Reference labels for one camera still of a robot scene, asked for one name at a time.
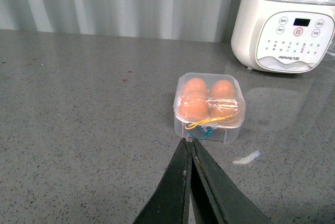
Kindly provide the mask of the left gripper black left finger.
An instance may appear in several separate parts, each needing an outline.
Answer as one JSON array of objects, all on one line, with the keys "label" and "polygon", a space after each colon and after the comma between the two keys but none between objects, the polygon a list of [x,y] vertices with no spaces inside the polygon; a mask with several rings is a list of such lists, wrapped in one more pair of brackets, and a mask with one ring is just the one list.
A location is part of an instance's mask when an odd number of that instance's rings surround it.
[{"label": "left gripper black left finger", "polygon": [[191,144],[183,138],[134,223],[188,223],[191,175]]}]

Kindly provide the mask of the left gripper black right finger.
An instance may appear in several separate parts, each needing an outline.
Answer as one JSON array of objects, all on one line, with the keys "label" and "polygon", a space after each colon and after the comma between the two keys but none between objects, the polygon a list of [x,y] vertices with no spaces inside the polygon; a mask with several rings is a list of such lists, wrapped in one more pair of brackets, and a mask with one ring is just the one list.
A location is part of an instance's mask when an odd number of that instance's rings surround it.
[{"label": "left gripper black right finger", "polygon": [[192,205],[196,223],[272,223],[218,165],[203,145],[191,144]]}]

